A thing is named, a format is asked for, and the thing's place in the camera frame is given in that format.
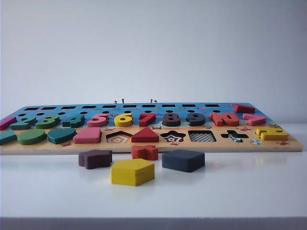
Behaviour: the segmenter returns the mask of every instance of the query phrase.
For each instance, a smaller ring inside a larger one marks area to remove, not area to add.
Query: wooden puzzle board
[[[54,144],[46,138],[36,144],[22,145],[17,140],[13,140],[1,145],[1,155],[79,154],[82,151],[94,149],[123,153],[130,152],[131,146],[135,145],[155,145],[159,148],[159,152],[176,149],[204,152],[302,151],[302,144],[290,134],[287,140],[262,140],[256,134],[257,128],[280,128],[280,126],[257,108],[251,114],[265,116],[266,123],[250,126],[247,120],[242,119],[243,113],[234,111],[236,104],[253,106],[249,103],[115,103],[27,106],[9,116],[15,116],[18,121],[21,121],[22,118],[35,116],[38,122],[43,121],[48,115],[59,116],[60,122],[55,127],[44,129],[47,135],[49,131],[55,128],[66,128],[62,126],[62,121],[75,115],[84,115],[85,118],[84,124],[75,129],[77,133],[87,127],[87,122],[92,120],[96,114],[108,114],[109,120],[107,125],[100,127],[102,136],[99,143],[76,144],[71,139],[60,144]],[[127,127],[115,126],[114,118],[127,113],[132,114],[133,124]],[[131,142],[130,136],[144,128],[139,126],[140,113],[155,113],[156,119],[148,127],[159,136],[158,142]],[[167,113],[178,114],[181,124],[179,126],[163,125],[163,116]],[[189,126],[186,118],[188,114],[194,113],[204,115],[205,123],[203,125]],[[216,126],[213,120],[209,118],[211,113],[233,113],[239,117],[239,125]],[[8,127],[2,130],[1,134],[10,129]],[[35,129],[35,124],[31,125],[29,129]],[[25,130],[13,131],[17,136],[25,132]]]

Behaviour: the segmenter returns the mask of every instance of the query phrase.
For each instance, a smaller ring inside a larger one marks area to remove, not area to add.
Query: gray wall
[[[307,122],[306,87],[306,0],[1,1],[1,118],[152,98]]]

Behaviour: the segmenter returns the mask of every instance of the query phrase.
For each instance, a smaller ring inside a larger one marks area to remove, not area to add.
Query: shape sorter board
[[[92,143],[79,143],[77,135],[87,135],[85,130],[92,126],[99,127]],[[1,155],[62,155],[88,150],[123,153],[136,145],[155,145],[159,152],[302,150],[301,143],[249,103],[28,106],[1,120],[1,129]],[[139,142],[143,134],[153,142]]]

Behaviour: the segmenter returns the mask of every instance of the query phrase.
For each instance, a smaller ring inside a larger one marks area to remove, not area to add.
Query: white tabletop
[[[303,152],[206,153],[192,173],[162,168],[141,186],[111,184],[110,168],[77,155],[1,156],[1,218],[303,218],[307,124],[281,125]],[[113,161],[129,159],[113,154]]]

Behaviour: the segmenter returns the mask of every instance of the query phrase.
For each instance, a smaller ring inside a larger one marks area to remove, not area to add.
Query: checkered square cutout
[[[193,142],[215,142],[213,132],[209,130],[189,131],[190,140]]]

